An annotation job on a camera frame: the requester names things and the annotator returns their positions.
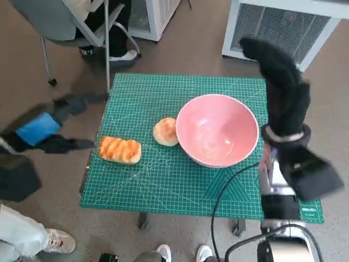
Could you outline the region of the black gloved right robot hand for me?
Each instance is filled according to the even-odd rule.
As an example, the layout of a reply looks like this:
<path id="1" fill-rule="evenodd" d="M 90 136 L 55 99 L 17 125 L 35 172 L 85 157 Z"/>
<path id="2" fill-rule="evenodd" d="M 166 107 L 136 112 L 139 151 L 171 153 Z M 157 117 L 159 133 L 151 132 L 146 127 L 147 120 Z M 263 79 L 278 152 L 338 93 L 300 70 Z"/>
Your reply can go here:
<path id="1" fill-rule="evenodd" d="M 300 134 L 310 104 L 310 84 L 282 49 L 251 37 L 239 41 L 246 58 L 260 65 L 267 87 L 268 126 L 278 137 Z"/>

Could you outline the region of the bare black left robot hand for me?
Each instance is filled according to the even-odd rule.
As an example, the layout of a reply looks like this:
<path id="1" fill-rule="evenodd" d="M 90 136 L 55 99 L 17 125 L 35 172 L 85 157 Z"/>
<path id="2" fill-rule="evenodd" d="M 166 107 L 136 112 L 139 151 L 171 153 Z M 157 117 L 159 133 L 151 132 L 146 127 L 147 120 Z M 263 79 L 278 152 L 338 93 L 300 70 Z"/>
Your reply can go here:
<path id="1" fill-rule="evenodd" d="M 89 96 L 68 94 L 32 107 L 1 131 L 1 152 L 41 150 L 65 154 L 94 147 L 94 142 L 88 139 L 69 139 L 58 134 L 67 118 L 83 113 L 88 102 Z"/>

